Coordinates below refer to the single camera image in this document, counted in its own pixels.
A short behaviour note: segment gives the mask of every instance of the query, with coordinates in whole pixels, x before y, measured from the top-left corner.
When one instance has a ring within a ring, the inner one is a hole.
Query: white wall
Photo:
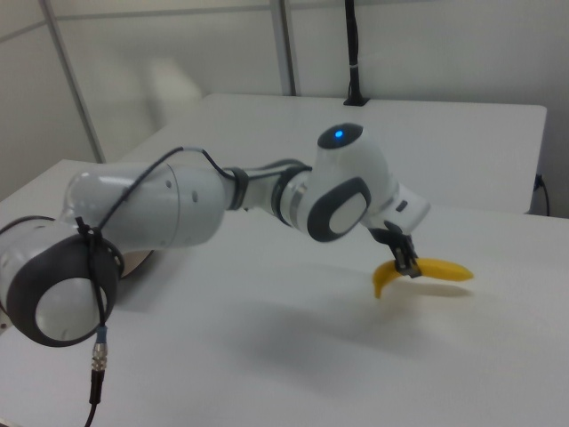
[[[108,161],[208,93],[283,93],[269,0],[52,6]]]
[[[378,99],[543,105],[540,170],[569,217],[569,2],[357,1],[362,91]],[[345,97],[343,2],[291,0],[297,88]],[[534,207],[543,212],[541,193]]]
[[[44,16],[36,0],[3,0],[0,199],[62,158],[94,161]]]

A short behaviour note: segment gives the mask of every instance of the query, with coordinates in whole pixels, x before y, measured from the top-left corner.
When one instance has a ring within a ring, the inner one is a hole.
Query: white table
[[[0,204],[2,221],[55,214],[82,167],[55,166]],[[122,283],[95,425],[565,427],[569,222],[434,206],[413,237],[476,278],[401,279],[377,301],[371,273],[391,256],[365,229],[322,245],[227,213],[210,242]],[[4,333],[0,417],[83,425],[91,347]]]
[[[354,122],[377,138],[389,167],[437,205],[529,211],[546,109],[452,102],[369,101],[214,94],[188,109],[125,159],[152,160],[199,145],[224,165],[280,157],[312,164],[317,138]]]

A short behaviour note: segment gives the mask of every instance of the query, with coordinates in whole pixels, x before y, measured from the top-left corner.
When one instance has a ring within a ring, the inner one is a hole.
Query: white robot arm
[[[393,178],[363,127],[343,124],[324,132],[314,167],[297,160],[249,170],[215,167],[162,163],[108,218],[148,166],[96,165],[73,178],[55,222],[17,222],[0,230],[0,304],[14,325],[44,345],[83,341],[99,324],[94,271],[108,316],[121,254],[204,243],[226,210],[261,208],[319,242],[361,223],[391,247],[400,272],[421,274],[410,234],[429,203]],[[88,233],[78,217],[93,226],[103,222],[106,245],[89,253],[77,233]]]

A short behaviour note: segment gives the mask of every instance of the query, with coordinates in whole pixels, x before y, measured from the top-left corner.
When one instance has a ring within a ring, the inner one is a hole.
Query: banana
[[[472,272],[454,262],[434,258],[418,258],[417,265],[421,269],[421,275],[427,278],[440,278],[442,280],[462,282],[474,277]],[[395,261],[384,262],[380,265],[373,273],[375,297],[381,298],[381,290],[389,282],[400,276],[401,274],[395,268]]]

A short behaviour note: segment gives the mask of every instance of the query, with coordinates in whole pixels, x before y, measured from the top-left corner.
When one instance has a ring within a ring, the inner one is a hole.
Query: cable connector
[[[107,355],[107,327],[99,326],[97,328],[97,341],[92,348],[91,396],[89,398],[89,403],[92,405],[100,403],[105,370],[107,369]]]
[[[92,370],[104,372],[107,369],[107,327],[97,327],[97,341],[92,348]]]

